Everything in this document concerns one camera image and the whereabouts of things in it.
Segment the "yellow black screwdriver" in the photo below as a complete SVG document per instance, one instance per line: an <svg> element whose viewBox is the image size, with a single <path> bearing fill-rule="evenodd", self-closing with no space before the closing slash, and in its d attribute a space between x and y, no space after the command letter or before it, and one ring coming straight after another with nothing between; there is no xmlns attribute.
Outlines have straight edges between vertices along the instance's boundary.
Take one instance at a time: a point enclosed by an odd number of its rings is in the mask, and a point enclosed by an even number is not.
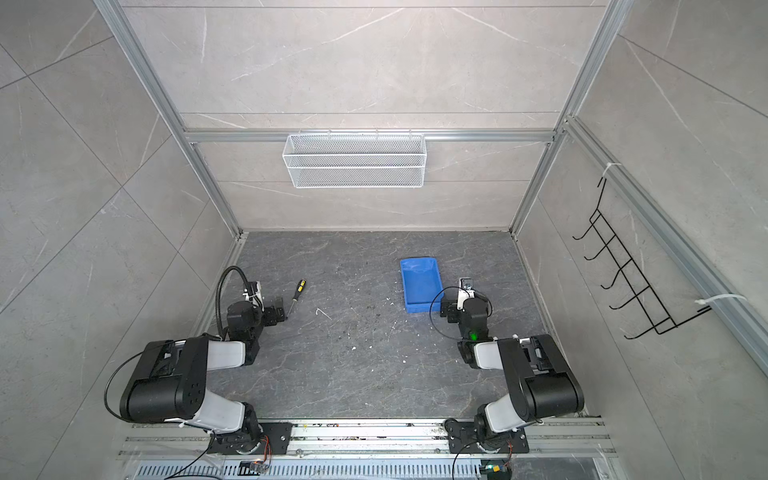
<svg viewBox="0 0 768 480"><path fill-rule="evenodd" d="M294 294L292 296L288 312L286 313L286 317L287 318L290 317L290 315L292 314L292 312L295 309L296 305L298 304L299 298L301 297L302 293L304 292L305 287L306 287L306 280L305 279L301 279L297 283L295 291L294 291Z"/></svg>

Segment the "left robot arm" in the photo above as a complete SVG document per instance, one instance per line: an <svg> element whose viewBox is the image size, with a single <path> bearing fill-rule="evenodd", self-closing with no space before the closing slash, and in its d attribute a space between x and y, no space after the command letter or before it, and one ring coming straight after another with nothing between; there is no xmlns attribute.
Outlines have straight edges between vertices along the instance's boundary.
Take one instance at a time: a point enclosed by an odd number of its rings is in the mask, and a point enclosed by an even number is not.
<svg viewBox="0 0 768 480"><path fill-rule="evenodd" d="M290 423L262 424L251 404L207 387L212 371L252 365L263 329L284 320L280 297L265 307L243 300L227 308L228 340L200 335L148 343L121 395L119 416L127 423L176 423L206 430L213 435L212 453L286 453Z"/></svg>

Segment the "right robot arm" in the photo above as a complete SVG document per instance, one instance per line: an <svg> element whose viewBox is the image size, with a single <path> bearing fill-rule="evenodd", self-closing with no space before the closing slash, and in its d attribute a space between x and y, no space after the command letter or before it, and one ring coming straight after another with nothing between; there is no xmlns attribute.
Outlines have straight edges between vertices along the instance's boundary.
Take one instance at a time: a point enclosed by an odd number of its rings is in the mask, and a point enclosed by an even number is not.
<svg viewBox="0 0 768 480"><path fill-rule="evenodd" d="M503 373L507 393L481 405L472 422L445 421L467 451L495 452L523 442L524 428L550 417L580 412L584 393L549 334L497 339L490 335L490 302L443 295L439 315L458 326L457 348L465 364Z"/></svg>

